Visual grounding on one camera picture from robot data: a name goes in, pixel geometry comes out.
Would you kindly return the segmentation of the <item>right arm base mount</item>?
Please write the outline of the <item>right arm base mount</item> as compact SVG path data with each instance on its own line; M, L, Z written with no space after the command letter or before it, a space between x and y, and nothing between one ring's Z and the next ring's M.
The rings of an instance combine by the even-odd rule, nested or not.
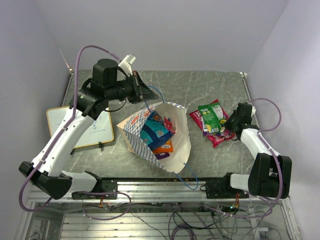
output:
M206 198L211 199L235 199L239 195L240 199L247 199L248 194L243 190L231 187L231 173L227 173L223 177L203 177L200 178L204 182L200 186L200 190L205 192Z

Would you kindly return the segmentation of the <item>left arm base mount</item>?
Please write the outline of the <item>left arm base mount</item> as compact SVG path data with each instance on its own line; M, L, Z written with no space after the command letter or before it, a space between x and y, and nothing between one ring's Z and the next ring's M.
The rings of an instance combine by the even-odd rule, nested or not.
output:
M73 200L94 200L94 199L107 199L115 200L117 198L118 184L115 180L100 178L97 180L93 190L90 194L83 191L76 191L71 194Z

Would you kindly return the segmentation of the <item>red crisps bag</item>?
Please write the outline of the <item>red crisps bag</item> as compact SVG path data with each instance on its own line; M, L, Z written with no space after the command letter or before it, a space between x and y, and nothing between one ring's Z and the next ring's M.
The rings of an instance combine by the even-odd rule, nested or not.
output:
M214 100L213 102L211 102L210 104L215 104L215 103L220 103L219 99L217 98L216 100ZM224 109L222 106L220 106L222 109L222 115L224 114ZM189 113L189 116L192 118L192 120L196 123L196 125L203 130L203 125L202 125L202 121L201 121L201 114L198 110L192 111L191 113Z

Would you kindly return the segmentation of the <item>blue checkered paper bag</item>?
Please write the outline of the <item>blue checkered paper bag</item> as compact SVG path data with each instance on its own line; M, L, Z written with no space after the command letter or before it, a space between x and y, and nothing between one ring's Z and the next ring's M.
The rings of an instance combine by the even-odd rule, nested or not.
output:
M179 173L188 168L191 141L188 129L187 109L175 102L162 99L146 104L117 124L128 150L151 162L162 170L172 173L187 188L195 191Z

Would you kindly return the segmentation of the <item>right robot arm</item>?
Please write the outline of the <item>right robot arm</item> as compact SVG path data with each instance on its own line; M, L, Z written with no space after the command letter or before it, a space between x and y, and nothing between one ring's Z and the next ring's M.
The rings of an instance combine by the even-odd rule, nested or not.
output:
M270 201L286 199L290 192L292 160L275 151L262 136L257 125L252 124L255 107L239 103L225 123L254 157L250 174L227 173L227 182L220 186L221 194L233 197L238 190Z

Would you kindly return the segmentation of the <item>green yellow candy bag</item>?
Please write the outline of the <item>green yellow candy bag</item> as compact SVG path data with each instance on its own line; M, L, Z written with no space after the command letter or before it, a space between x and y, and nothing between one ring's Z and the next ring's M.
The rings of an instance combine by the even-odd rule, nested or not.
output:
M207 135L222 134L228 119L219 101L198 106L203 131Z

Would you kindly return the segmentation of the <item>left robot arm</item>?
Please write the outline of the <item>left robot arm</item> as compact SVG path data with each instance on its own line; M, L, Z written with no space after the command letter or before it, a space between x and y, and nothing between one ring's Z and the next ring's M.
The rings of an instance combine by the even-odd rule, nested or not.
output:
M155 100L158 95L149 89L131 65L135 56L121 62L103 58L93 66L92 77L76 89L59 128L43 150L31 161L24 161L19 171L36 187L59 200L66 193L83 192L96 199L107 186L97 175L64 172L68 155L85 131L109 107L110 101L127 100L131 104Z

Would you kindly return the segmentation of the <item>orange Fox's candy pack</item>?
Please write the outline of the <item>orange Fox's candy pack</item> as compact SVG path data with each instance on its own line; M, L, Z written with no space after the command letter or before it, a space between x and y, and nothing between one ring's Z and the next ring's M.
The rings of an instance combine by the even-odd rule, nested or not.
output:
M165 142L163 145L157 147L152 151L154 154L162 154L162 153L173 153L174 148L172 145L172 141L169 139L167 142Z

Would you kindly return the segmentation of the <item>blue gummy snack bag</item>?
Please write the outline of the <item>blue gummy snack bag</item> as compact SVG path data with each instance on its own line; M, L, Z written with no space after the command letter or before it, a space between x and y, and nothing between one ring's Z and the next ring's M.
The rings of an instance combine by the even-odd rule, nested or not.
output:
M166 129L163 118L156 111L150 114L140 130L141 140L151 150L162 146L172 135L173 134Z

